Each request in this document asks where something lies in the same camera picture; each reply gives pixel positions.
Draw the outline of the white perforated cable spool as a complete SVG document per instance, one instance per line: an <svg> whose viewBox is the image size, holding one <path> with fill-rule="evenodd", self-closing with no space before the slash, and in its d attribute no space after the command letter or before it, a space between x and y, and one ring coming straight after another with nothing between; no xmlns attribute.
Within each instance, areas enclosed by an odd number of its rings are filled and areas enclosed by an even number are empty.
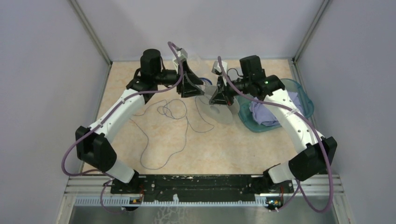
<svg viewBox="0 0 396 224"><path fill-rule="evenodd" d="M233 122L233 116L237 115L240 111L240 105L236 98L234 98L234 102L231 106L209 104L209 100L216 89L217 87L209 85L204 89L204 95L195 97L198 109L200 112L219 123L230 124Z"/></svg>

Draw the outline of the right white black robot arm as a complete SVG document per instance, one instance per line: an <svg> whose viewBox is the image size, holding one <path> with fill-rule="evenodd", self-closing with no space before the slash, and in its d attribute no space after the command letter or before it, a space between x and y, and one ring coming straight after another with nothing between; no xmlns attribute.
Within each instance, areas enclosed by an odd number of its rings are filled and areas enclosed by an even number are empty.
<svg viewBox="0 0 396 224"><path fill-rule="evenodd" d="M285 129L297 153L289 161L263 172L265 190L276 192L284 181L305 181L325 170L330 175L336 140L324 137L312 126L295 106L280 78L265 74L259 56L247 56L240 60L240 65L243 75L232 81L221 57L214 62L212 72L219 78L210 104L232 105L233 98L239 95L264 105Z"/></svg>

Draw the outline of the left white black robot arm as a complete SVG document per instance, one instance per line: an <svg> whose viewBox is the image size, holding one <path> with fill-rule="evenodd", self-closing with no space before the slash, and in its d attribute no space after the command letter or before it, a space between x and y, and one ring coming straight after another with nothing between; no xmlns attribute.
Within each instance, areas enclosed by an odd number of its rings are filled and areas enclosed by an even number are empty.
<svg viewBox="0 0 396 224"><path fill-rule="evenodd" d="M174 69L166 69L161 53L147 49L140 58L140 67L127 84L120 98L89 127L76 130L77 158L102 173L121 181L128 193L136 192L140 180L137 171L122 162L111 143L123 125L156 94L163 85L166 91L175 89L182 98L203 95L203 81L189 68L188 54L183 48L174 51Z"/></svg>

